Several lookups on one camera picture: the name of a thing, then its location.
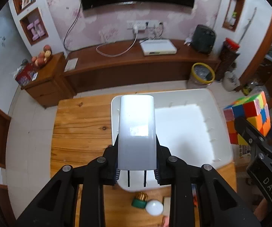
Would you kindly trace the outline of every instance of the power strip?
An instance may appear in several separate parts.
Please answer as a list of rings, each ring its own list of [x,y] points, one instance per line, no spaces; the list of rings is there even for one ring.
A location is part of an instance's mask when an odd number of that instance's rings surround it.
[[[159,20],[128,20],[127,28],[132,29],[134,25],[138,27],[138,30],[145,30],[146,28],[156,28],[159,26]]]

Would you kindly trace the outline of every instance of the white ball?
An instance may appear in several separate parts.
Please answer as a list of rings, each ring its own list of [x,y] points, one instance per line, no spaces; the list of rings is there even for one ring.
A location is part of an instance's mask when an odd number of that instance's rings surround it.
[[[160,201],[151,200],[146,204],[145,210],[152,216],[159,216],[163,212],[163,205]]]

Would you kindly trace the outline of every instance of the colorful cube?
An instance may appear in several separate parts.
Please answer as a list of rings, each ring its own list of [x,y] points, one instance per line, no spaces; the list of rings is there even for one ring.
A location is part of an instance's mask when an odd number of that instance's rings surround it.
[[[262,122],[262,115],[259,114],[258,116],[249,117],[247,120],[256,127],[257,130],[260,130],[262,128],[263,122]]]
[[[262,91],[259,94],[239,98],[223,109],[231,144],[248,145],[235,130],[235,119],[246,118],[263,136],[270,130],[270,117],[266,97]]]
[[[235,116],[234,112],[232,111],[232,106],[227,106],[226,108],[223,109],[224,117],[226,121],[234,121]]]

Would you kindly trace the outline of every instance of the wooden nightstand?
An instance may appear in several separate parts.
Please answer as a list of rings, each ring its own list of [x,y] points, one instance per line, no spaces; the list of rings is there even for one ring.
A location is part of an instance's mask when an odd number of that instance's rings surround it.
[[[76,93],[65,78],[61,77],[67,62],[63,53],[53,55],[46,66],[38,71],[37,78],[22,87],[43,107],[58,105],[63,99],[70,99]]]

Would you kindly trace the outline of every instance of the metal screw head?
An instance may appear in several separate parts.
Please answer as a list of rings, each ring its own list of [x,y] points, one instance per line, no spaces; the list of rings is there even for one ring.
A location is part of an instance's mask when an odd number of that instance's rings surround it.
[[[105,162],[106,161],[106,159],[104,158],[104,157],[98,157],[97,158],[97,162],[98,163],[103,163],[103,162]]]
[[[64,167],[62,168],[62,170],[63,170],[64,172],[68,172],[68,171],[71,170],[71,166],[66,165],[66,166],[64,166]]]
[[[178,160],[178,158],[176,156],[170,156],[169,157],[170,162],[176,162],[177,160]]]
[[[210,171],[212,169],[212,166],[210,164],[205,164],[203,168],[207,171]]]
[[[264,159],[265,158],[264,154],[262,154],[262,153],[259,153],[258,156],[259,156],[260,159]]]

